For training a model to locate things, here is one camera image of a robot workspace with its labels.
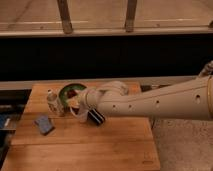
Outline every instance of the wooden table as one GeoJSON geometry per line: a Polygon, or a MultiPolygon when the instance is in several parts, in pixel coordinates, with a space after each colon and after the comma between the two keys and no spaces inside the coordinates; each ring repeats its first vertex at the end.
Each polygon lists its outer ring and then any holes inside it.
{"type": "MultiPolygon", "coordinates": [[[[98,127],[90,122],[80,124],[71,114],[61,118],[51,113],[47,90],[58,92],[67,84],[34,85],[2,171],[160,170],[147,118],[107,117],[98,127]],[[42,136],[34,124],[40,114],[48,114],[56,128],[47,136],[42,136]]],[[[138,83],[127,84],[131,93],[140,92],[138,83]]]]}

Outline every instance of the green bowl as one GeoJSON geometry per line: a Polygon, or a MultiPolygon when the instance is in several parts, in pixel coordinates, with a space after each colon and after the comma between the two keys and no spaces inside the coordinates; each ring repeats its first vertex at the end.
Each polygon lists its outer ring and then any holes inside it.
{"type": "Polygon", "coordinates": [[[79,83],[72,83],[72,84],[66,85],[59,92],[59,98],[61,100],[62,105],[64,107],[69,107],[68,104],[67,104],[67,100],[69,98],[72,98],[73,96],[78,95],[78,91],[82,91],[85,88],[86,88],[85,85],[79,84],[79,83]]]}

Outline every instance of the black wall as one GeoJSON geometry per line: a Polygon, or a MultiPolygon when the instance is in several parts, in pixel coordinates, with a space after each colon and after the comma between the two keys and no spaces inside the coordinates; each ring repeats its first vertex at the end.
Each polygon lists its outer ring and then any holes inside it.
{"type": "Polygon", "coordinates": [[[195,75],[210,60],[213,34],[0,39],[0,81],[195,75]]]}

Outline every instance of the bottle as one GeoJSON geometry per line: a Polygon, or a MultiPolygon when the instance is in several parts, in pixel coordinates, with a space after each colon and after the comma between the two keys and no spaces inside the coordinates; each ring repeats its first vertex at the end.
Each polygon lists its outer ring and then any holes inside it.
{"type": "Polygon", "coordinates": [[[58,116],[64,116],[63,105],[61,104],[57,94],[53,93],[52,90],[48,90],[47,103],[53,113],[57,114],[58,116]]]}

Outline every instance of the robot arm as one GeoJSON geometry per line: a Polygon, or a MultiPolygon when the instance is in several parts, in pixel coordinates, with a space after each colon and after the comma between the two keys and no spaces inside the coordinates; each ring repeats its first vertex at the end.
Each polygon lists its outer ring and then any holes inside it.
{"type": "Polygon", "coordinates": [[[155,116],[177,119],[213,118],[213,79],[211,76],[172,86],[128,95],[128,87],[118,81],[88,88],[79,95],[84,108],[104,115],[155,116]]]}

